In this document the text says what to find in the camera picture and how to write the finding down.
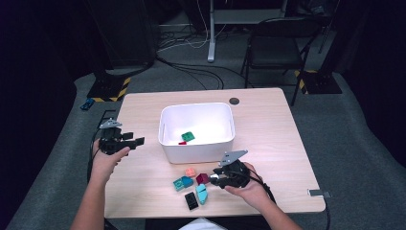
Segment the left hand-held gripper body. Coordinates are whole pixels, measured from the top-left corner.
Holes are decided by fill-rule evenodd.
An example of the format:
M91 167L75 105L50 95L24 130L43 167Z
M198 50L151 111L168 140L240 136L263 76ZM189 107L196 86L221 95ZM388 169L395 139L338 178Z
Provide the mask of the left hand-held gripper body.
M118 150L128 146L127 140L123 140L123 133L120 129L122 124L112 118L100 125L101 138L99 148L103 153L111 155Z

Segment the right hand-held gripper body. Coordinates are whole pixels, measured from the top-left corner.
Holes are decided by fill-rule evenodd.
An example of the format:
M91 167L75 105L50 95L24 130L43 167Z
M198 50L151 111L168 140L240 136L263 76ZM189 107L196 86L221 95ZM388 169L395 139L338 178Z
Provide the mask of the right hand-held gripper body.
M224 171L224 179L226 186L235 188L244 188L250 180L250 172L248 168L239 160L239 158L247 153L247 150L226 151L219 162L219 168Z

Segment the turquoise sloped toy brick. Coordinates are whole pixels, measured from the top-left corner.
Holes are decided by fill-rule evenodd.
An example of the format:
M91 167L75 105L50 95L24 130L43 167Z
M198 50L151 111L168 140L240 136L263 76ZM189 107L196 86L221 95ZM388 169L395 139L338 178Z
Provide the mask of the turquoise sloped toy brick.
M204 184L195 187L196 195L200 204L204 205L208 198L208 192Z

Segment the white plastic bin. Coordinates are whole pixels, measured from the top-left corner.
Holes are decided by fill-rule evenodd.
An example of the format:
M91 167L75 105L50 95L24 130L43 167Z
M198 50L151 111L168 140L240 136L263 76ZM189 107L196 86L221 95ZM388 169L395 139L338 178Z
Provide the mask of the white plastic bin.
M188 131L195 139L178 145ZM219 161L232 150L235 136L233 112L226 103L177 104L161 112L158 140L172 164Z

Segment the person's right hand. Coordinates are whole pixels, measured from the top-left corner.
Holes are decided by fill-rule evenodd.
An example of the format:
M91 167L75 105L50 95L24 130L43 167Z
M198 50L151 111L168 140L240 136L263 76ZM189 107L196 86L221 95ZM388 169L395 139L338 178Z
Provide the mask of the person's right hand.
M234 196L241 197L248 205L259 212L269 209L274 202L263 188L261 177L257 175L255 168L250 163L245 162L244 165L250 171L249 183L244 188L226 186L225 190Z

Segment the person's left hand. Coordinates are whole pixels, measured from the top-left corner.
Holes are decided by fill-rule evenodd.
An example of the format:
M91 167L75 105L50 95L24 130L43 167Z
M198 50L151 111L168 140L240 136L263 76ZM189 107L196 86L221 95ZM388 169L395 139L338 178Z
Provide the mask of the person's left hand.
M91 156L92 169L89 183L105 185L118 163L129 154L130 148L124 147L123 149L108 155L100 151L99 141L100 140L97 139L93 144Z

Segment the black toy brick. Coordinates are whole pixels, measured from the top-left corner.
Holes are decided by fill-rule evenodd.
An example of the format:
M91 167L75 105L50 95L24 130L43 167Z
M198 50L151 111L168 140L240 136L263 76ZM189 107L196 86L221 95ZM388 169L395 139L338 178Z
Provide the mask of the black toy brick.
M198 207L198 202L197 202L194 192L185 194L185 200L186 200L188 208L190 210L196 209Z

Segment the person's white shirt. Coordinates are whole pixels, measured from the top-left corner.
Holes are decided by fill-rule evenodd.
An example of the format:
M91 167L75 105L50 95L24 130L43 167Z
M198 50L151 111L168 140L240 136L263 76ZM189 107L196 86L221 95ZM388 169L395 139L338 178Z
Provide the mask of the person's white shirt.
M178 230L227 230L217 223L211 222L206 218L197 218Z

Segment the small blue floor object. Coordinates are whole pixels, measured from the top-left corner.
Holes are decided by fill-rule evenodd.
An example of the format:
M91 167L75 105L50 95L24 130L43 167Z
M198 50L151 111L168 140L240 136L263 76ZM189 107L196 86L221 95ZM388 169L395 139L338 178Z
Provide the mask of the small blue floor object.
M83 111L87 111L87 110L89 110L89 109L92 107L92 105L94 104L94 102L95 102L94 99L92 99L92 98L87 98L86 101L85 101L85 103L80 107L80 109L83 110Z

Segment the striped black stand base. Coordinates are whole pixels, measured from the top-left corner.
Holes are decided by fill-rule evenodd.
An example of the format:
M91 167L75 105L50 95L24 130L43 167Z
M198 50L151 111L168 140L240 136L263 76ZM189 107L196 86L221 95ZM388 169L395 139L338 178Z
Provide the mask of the striped black stand base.
M300 79L299 87L303 94L341 94L342 90L332 75L322 76L317 71L295 71Z
M110 74L96 77L87 97L96 102L118 102L124 97L130 80L131 77L120 77Z

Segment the large black panel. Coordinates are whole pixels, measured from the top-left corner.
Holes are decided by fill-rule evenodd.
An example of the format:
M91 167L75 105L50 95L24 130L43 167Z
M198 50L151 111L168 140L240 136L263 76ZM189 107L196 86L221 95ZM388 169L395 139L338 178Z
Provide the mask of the large black panel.
M156 56L153 21L144 0L86 0L113 67L150 65Z

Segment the black folding chair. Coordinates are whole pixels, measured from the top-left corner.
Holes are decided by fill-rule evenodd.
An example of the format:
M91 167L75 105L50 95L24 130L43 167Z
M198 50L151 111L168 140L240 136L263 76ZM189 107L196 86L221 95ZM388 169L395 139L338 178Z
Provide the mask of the black folding chair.
M305 64L312 42L322 30L322 23L309 17L279 17L260 21L247 41L240 74L248 87L249 71L297 70L293 106L305 76Z

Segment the grey metal table bracket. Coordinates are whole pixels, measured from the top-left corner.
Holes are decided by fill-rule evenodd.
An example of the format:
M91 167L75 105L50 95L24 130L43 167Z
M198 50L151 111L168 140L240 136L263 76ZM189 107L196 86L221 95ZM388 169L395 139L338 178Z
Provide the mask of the grey metal table bracket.
M320 197L332 197L331 193L329 191L323 191L323 190L307 190L307 193L310 196L320 196Z

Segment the white desk frame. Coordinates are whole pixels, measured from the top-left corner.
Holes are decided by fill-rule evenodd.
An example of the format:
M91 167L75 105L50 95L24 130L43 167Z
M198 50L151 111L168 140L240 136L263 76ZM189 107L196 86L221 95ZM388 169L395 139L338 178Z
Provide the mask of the white desk frame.
M258 24L267 18L283 17L286 12L287 0L282 0L278 9L264 10L217 10L214 0L210 1L210 41L208 62L214 62L215 56L215 25Z

